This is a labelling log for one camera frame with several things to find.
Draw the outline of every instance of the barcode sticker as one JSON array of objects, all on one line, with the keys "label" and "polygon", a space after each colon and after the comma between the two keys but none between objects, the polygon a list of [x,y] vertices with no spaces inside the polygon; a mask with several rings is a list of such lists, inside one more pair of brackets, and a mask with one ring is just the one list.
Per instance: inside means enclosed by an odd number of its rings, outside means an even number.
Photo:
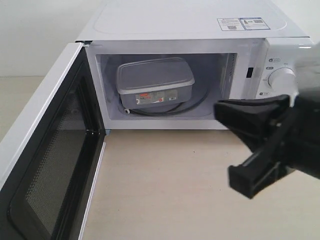
[{"label": "barcode sticker", "polygon": [[222,31],[244,31],[239,18],[218,18],[218,23]]},{"label": "barcode sticker", "polygon": [[243,17],[240,21],[245,30],[269,30],[270,28],[261,17]]}]

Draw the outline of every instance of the microwave oven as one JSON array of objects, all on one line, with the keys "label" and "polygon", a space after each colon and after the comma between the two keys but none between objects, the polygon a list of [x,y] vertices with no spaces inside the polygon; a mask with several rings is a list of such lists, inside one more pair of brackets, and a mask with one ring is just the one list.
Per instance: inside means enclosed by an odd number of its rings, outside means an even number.
[{"label": "microwave oven", "polygon": [[[269,0],[104,2],[0,142],[0,239],[81,239],[106,131],[225,129],[215,102],[293,99],[294,62],[312,46]],[[120,66],[172,58],[193,74],[190,100],[161,107],[170,114],[126,109]]]}]

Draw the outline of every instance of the dial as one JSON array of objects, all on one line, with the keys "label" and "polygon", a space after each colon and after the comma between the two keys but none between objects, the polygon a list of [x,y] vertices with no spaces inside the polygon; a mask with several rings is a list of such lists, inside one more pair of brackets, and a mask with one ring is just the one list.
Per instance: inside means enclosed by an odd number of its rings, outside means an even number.
[{"label": "dial", "polygon": [[268,84],[279,95],[287,94],[294,99],[298,94],[296,75],[290,68],[283,67],[275,70],[270,74]]}]

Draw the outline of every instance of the open microwave door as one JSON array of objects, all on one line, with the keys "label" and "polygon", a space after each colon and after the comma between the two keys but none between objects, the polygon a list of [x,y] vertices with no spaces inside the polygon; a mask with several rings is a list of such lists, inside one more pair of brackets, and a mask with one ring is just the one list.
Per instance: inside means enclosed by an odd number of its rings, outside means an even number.
[{"label": "open microwave door", "polygon": [[78,239],[104,137],[85,48],[70,43],[0,144],[0,238]]}]

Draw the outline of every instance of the container lid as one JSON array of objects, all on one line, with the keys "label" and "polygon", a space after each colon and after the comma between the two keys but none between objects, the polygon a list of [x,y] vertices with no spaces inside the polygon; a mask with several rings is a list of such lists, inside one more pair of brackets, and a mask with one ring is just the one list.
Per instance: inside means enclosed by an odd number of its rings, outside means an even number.
[{"label": "container lid", "polygon": [[123,64],[117,70],[117,90],[121,95],[161,91],[195,83],[187,62],[179,57]]}]

